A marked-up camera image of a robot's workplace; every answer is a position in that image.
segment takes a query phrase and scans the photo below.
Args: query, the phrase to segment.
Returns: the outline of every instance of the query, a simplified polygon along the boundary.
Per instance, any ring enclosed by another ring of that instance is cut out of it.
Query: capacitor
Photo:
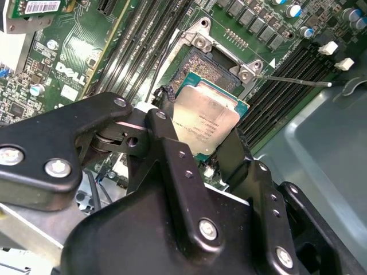
[[[362,16],[361,10],[358,9],[345,9],[342,13],[342,18],[346,22],[356,22]]]
[[[272,0],[274,5],[281,5],[284,4],[286,2],[286,0]]]
[[[45,92],[45,87],[42,84],[34,84],[29,88],[32,96],[41,96]]]
[[[289,5],[286,8],[286,16],[289,18],[299,17],[302,9],[299,5]]]
[[[349,26],[352,29],[363,30],[367,26],[367,18],[362,17],[362,18],[358,19],[356,22],[351,22],[349,24]]]
[[[49,48],[50,50],[57,50],[58,43],[55,40],[49,40],[47,41],[47,48]]]
[[[306,39],[309,39],[309,38],[311,38],[314,35],[314,30],[313,29],[310,29],[309,27],[302,27],[299,30],[299,34],[302,37],[304,37]]]

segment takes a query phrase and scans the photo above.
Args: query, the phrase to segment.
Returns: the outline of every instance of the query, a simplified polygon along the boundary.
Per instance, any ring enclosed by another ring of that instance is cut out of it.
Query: hex bolt
[[[115,98],[114,103],[120,107],[126,107],[126,101],[120,98]]]
[[[161,112],[161,111],[158,111],[157,113],[155,113],[160,119],[166,119],[166,114]]]
[[[276,248],[276,255],[279,259],[279,261],[284,265],[286,268],[292,268],[293,267],[293,260],[289,253],[282,247]]]
[[[71,166],[64,159],[52,159],[46,163],[45,171],[54,178],[64,178],[71,173]]]
[[[210,241],[217,238],[218,235],[217,229],[211,221],[207,219],[202,219],[199,222],[199,229],[200,233],[204,236],[204,238]]]
[[[24,159],[24,154],[14,147],[0,148],[0,164],[12,166],[20,163]]]

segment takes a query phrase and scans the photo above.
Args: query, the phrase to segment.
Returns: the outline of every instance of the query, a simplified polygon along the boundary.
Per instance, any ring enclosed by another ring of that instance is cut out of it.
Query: sticker
[[[61,1],[29,1],[24,13],[50,13],[53,11],[58,11],[60,3]]]
[[[64,84],[63,90],[61,91],[61,96],[66,97],[71,101],[75,101],[76,97],[78,96],[79,92],[70,86]]]

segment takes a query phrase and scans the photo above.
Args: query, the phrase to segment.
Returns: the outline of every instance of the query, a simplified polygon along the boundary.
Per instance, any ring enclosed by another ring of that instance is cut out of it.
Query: chip
[[[40,77],[40,76],[38,76],[38,75],[34,74],[34,75],[32,75],[32,77],[30,78],[30,82],[31,82],[32,84],[39,84],[39,83],[41,83],[41,82],[42,82],[42,77]]]
[[[278,29],[278,33],[283,35],[283,33],[286,31],[287,27],[286,26],[281,26],[279,29]]]
[[[275,17],[272,17],[270,20],[269,20],[269,26],[274,26],[275,24],[277,23],[277,20]]]
[[[241,16],[239,22],[244,26],[248,26],[254,17],[255,14],[252,12],[252,10],[246,10],[245,13]]]
[[[258,1],[257,1],[257,0],[253,0],[253,1],[251,1],[251,3],[248,5],[248,7],[249,7],[250,9],[253,9],[253,8],[254,8],[254,7],[256,7],[258,4],[259,4],[259,3],[258,3]]]
[[[283,37],[277,35],[274,37],[274,39],[270,42],[269,47],[272,50],[276,50],[282,43],[283,43],[284,39]]]
[[[271,27],[266,27],[266,29],[259,36],[259,39],[264,42],[268,42],[274,33],[275,31]]]
[[[310,28],[313,28],[314,26],[316,26],[319,22],[319,18],[317,16],[312,15],[307,21],[306,21],[306,25]]]
[[[235,2],[232,4],[232,6],[228,9],[227,12],[231,16],[237,17],[237,15],[239,15],[239,13],[241,12],[241,10],[243,9],[244,6],[245,6],[245,4],[243,4],[242,1],[235,0]]]
[[[12,103],[9,109],[9,113],[17,117],[22,117],[24,114],[24,108],[17,103]]]
[[[319,7],[319,9],[316,11],[316,15],[320,16],[325,10],[322,7]]]
[[[259,12],[259,17],[264,18],[265,15],[268,13],[268,10],[263,8],[260,12]]]
[[[205,161],[247,109],[243,101],[190,72],[176,94],[172,122],[178,140],[186,143],[197,159]]]
[[[42,63],[38,63],[38,70],[40,70],[41,72],[44,70],[45,65]]]
[[[50,71],[51,71],[51,68],[50,68],[50,67],[48,67],[48,66],[45,66],[45,68],[44,68],[44,73],[49,74],[49,73],[50,73]]]
[[[338,20],[334,16],[332,16],[329,20],[327,20],[326,23],[327,23],[328,26],[333,28],[337,25]]]
[[[253,33],[259,33],[261,31],[261,29],[263,28],[265,22],[260,19],[260,18],[257,18],[251,25],[251,27],[249,28],[249,31],[250,32],[253,32]]]

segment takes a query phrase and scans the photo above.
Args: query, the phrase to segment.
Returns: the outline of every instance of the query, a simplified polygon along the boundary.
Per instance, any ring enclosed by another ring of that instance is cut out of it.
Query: connector
[[[319,53],[324,54],[326,56],[331,56],[338,49],[338,44],[334,41],[330,41],[326,45],[319,48]]]
[[[346,59],[336,63],[335,67],[339,70],[349,70],[350,67],[353,66],[353,64],[354,61],[351,58],[347,57]]]
[[[108,16],[113,12],[116,2],[117,0],[100,0],[97,11],[105,16]]]

